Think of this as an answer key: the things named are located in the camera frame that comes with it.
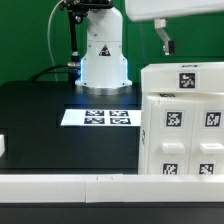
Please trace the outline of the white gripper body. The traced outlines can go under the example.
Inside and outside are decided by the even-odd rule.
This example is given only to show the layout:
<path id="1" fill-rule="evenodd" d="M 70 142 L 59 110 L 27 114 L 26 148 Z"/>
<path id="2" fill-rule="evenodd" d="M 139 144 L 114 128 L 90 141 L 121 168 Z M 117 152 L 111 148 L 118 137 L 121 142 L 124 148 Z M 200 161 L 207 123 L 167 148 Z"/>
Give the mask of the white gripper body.
<path id="1" fill-rule="evenodd" d="M 132 21 L 224 11 L 224 0 L 125 0 Z"/>

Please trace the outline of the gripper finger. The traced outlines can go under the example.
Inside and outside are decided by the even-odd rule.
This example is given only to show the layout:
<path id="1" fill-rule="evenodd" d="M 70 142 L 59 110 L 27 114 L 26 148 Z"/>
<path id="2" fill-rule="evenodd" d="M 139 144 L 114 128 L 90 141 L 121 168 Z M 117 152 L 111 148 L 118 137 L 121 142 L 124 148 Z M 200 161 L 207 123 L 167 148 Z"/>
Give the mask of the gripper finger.
<path id="1" fill-rule="evenodd" d="M 174 55 L 176 53 L 176 43 L 170 38 L 166 32 L 167 20 L 165 18 L 157 18 L 154 20 L 154 27 L 163 41 L 163 51 L 166 55 Z"/>

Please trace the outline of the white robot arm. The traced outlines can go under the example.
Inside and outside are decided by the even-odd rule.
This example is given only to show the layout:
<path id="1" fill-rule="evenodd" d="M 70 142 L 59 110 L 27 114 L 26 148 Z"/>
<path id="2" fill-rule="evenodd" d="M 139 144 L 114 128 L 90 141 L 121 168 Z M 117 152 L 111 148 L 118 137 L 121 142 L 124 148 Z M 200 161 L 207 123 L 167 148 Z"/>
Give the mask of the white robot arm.
<path id="1" fill-rule="evenodd" d="M 172 17 L 224 11 L 224 0 L 124 0 L 134 22 L 152 20 L 161 38 Z M 80 88 L 115 94 L 129 88 L 127 60 L 122 54 L 123 17 L 112 0 L 79 0 L 87 10 L 87 52 L 81 59 Z M 221 92 L 224 62 L 151 64 L 141 71 L 144 92 Z"/>

